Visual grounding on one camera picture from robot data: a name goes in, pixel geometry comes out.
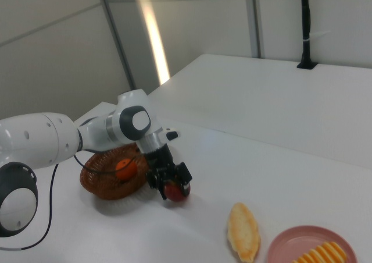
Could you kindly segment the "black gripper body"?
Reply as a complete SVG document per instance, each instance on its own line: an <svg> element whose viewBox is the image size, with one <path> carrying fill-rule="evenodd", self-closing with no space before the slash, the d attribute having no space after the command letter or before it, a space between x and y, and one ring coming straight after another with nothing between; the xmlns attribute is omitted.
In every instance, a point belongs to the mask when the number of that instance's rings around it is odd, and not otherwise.
<svg viewBox="0 0 372 263"><path fill-rule="evenodd" d="M168 145L164 145L144 156L149 166L149 171L146 173L147 179L171 179L175 164Z"/></svg>

